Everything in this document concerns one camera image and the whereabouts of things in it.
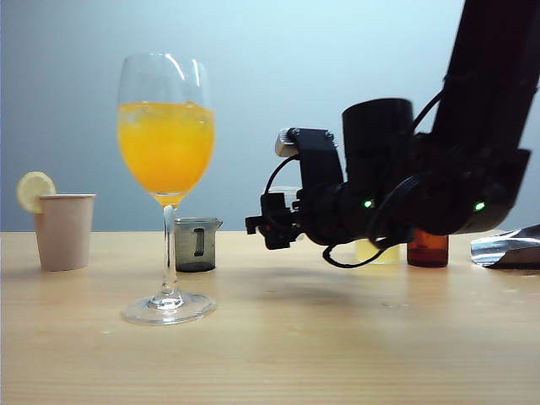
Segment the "orange juice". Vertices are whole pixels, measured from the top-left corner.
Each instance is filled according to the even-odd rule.
[[[213,149],[213,113],[191,101],[118,106],[127,167],[162,205],[177,205],[203,175]]]

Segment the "amber bottle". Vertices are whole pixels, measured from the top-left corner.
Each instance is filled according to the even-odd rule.
[[[448,264],[448,235],[432,235],[414,230],[407,243],[407,263],[420,267],[444,267]]]

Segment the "table surface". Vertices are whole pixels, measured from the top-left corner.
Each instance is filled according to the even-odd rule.
[[[218,232],[217,269],[181,275],[212,295],[199,321],[141,327],[162,233],[93,233],[87,268],[43,273],[33,233],[2,234],[2,394],[11,404],[538,403],[540,277],[321,259],[309,240],[267,251]],[[335,257],[352,262],[353,246]]]

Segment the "black cable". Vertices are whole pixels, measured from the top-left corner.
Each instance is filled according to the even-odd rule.
[[[272,183],[273,183],[273,179],[276,178],[276,176],[278,175],[279,171],[288,163],[288,162],[291,162],[293,160],[298,160],[299,159],[299,155],[298,154],[295,154],[293,156],[290,156],[288,157],[286,160],[284,160],[283,162],[281,162],[279,164],[278,167],[276,167],[276,170],[273,171],[273,173],[270,175],[270,178],[268,179],[268,183],[267,183],[267,188],[264,190],[264,193],[265,194],[268,194],[270,192],[270,187],[272,186]]]
[[[399,158],[402,155],[402,149],[408,142],[408,138],[414,134],[414,130],[419,125],[419,123],[425,118],[425,116],[429,113],[429,111],[434,107],[435,104],[437,104],[440,101],[440,98],[442,96],[443,90],[441,90],[439,93],[437,93],[433,99],[431,99],[428,104],[425,105],[425,107],[420,111],[420,113],[414,118],[413,122],[411,122],[411,125],[409,129],[405,132],[405,136],[403,137],[403,142],[399,145],[397,148],[396,154],[394,155],[393,162],[394,164],[391,166],[388,166],[388,170],[385,170],[384,176],[390,175],[390,170],[394,167],[396,167]],[[389,192],[385,199],[382,201],[381,204],[379,204],[379,210],[377,214],[373,217],[373,219],[370,221],[370,224],[368,226],[368,239],[373,243],[378,235],[378,231],[382,228],[382,226],[388,221],[388,219],[391,217],[391,214],[394,212],[395,209],[397,209],[397,205],[401,200],[404,198],[406,193],[408,193],[411,189],[411,187],[417,186],[419,181],[419,177],[411,176],[408,177],[405,181],[402,181],[397,187],[395,187],[391,192]],[[388,244],[390,240],[388,238],[385,238],[381,241],[382,245]]]
[[[424,106],[424,108],[420,111],[420,113],[414,118],[413,122],[411,122],[411,125],[403,135],[403,140],[399,144],[399,146],[396,149],[396,152],[394,153],[391,162],[393,162],[391,165],[388,165],[386,170],[383,170],[382,175],[379,176],[381,179],[387,178],[391,171],[398,165],[398,163],[401,160],[403,148],[405,148],[405,145],[407,145],[408,140],[411,136],[414,135],[414,130],[419,125],[419,123],[425,118],[425,116],[428,115],[429,111],[434,107],[435,104],[437,104],[440,101],[440,97],[442,96],[443,90],[441,90],[439,93],[437,93],[433,99],[431,99],[428,104]]]
[[[435,104],[437,104],[440,101],[440,97],[442,96],[443,90],[441,90],[439,93],[437,93],[433,99],[431,99],[428,104],[425,105],[425,107],[420,111],[420,113],[414,118],[414,121],[411,123],[411,126],[409,127],[407,131],[407,135],[409,135],[411,132],[414,132],[416,127],[419,125],[419,123],[425,118],[425,116],[428,115],[428,112],[433,108]]]
[[[334,247],[336,247],[337,245],[330,245],[330,246],[327,246],[327,248],[324,250],[324,252],[322,253],[322,258],[324,260],[326,260],[328,263],[332,264],[333,266],[336,266],[336,267],[340,267],[340,268],[355,268],[355,267],[360,267],[360,266],[364,266],[365,264],[368,264],[368,263],[371,263],[373,262],[377,257],[379,257],[380,255],[382,255],[386,249],[382,249],[380,251],[378,251],[375,255],[373,255],[372,257],[370,257],[368,260],[365,260],[363,262],[360,262],[360,263],[356,263],[356,264],[348,264],[348,263],[340,263],[340,262],[336,262],[334,259],[332,259],[330,257],[330,252],[332,252],[332,249]]]
[[[295,154],[293,156],[290,156],[288,157],[286,160],[284,160],[283,162],[281,162],[279,164],[278,167],[276,167],[276,169],[273,171],[273,173],[270,175],[270,178],[268,179],[268,182],[267,182],[267,186],[264,190],[264,193],[265,194],[268,194],[270,192],[270,187],[272,186],[272,183],[273,183],[273,179],[276,178],[276,176],[278,175],[279,171],[288,163],[288,162],[292,162],[293,160],[298,160],[300,158],[300,156],[298,154]],[[285,226],[285,225],[282,225],[280,224],[279,222],[277,222],[274,218],[272,218],[271,215],[269,215],[268,213],[263,213],[263,217],[264,219],[275,229],[277,230],[282,230],[282,231],[286,231],[286,232],[290,232],[291,229],[288,227],[288,226]]]

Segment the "wine glass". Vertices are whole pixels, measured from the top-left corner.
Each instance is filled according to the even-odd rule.
[[[161,289],[133,301],[122,317],[169,325],[199,319],[215,308],[203,294],[180,291],[176,280],[174,211],[195,186],[213,149],[208,83],[197,60],[169,53],[127,57],[121,71],[118,143],[128,169],[163,208],[165,271]]]

